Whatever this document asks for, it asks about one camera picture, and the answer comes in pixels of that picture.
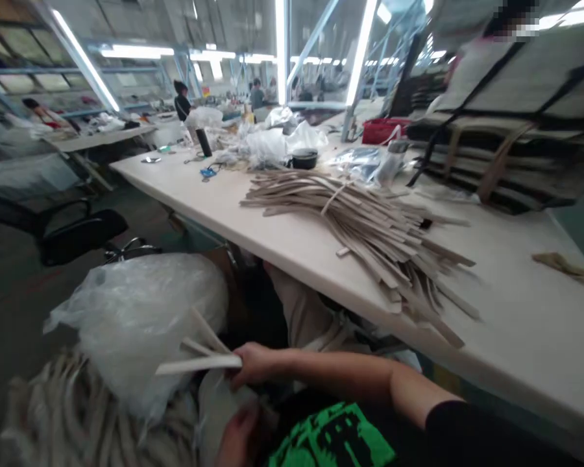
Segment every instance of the chair armrest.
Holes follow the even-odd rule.
[[[73,201],[67,201],[66,203],[59,204],[58,206],[54,206],[52,208],[49,208],[49,209],[39,213],[39,215],[43,216],[46,223],[47,223],[59,211],[62,211],[65,208],[68,208],[68,207],[73,206],[74,204],[78,204],[78,203],[83,203],[84,206],[86,207],[86,212],[85,212],[84,216],[82,216],[82,217],[83,218],[89,217],[91,215],[91,202],[87,198],[80,198],[80,199],[76,199]]]

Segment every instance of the black hair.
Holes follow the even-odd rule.
[[[35,101],[34,99],[29,98],[29,97],[26,99],[22,99],[21,103],[24,104],[26,107],[28,107],[31,110],[34,110],[37,107],[39,107],[39,103],[37,101]]]
[[[487,38],[505,31],[510,22],[530,13],[536,3],[536,0],[505,0],[499,10],[493,14],[482,36]]]
[[[178,80],[173,81],[173,87],[175,88],[175,92],[177,92],[178,94],[181,94],[182,91],[188,90],[188,87],[183,82]]]

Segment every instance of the table leg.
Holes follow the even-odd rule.
[[[108,191],[112,191],[114,189],[112,185],[109,184],[97,170],[95,170],[95,167],[93,167],[93,165],[88,160],[83,158],[80,154],[78,154],[77,152],[72,152],[70,154],[64,153],[62,154],[68,158],[75,160],[84,170],[86,170],[89,173],[91,177],[98,181]]]

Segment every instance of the hand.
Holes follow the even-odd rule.
[[[258,425],[260,406],[251,405],[240,409],[227,423],[219,454],[217,467],[247,467],[251,458],[249,439]]]
[[[250,342],[234,350],[242,358],[242,369],[232,377],[233,391],[246,384],[260,384],[271,379],[281,362],[280,350],[272,350],[255,342]]]

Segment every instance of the beige strap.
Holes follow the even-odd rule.
[[[489,164],[489,168],[480,180],[480,185],[478,186],[476,194],[480,198],[481,202],[488,202],[491,193],[498,185],[499,180],[504,174],[506,163],[508,162],[508,153],[513,147],[513,144],[515,144],[515,142],[521,138],[524,133],[531,130],[535,126],[535,123],[530,122],[506,136],[498,150],[495,152],[493,161],[491,164]]]

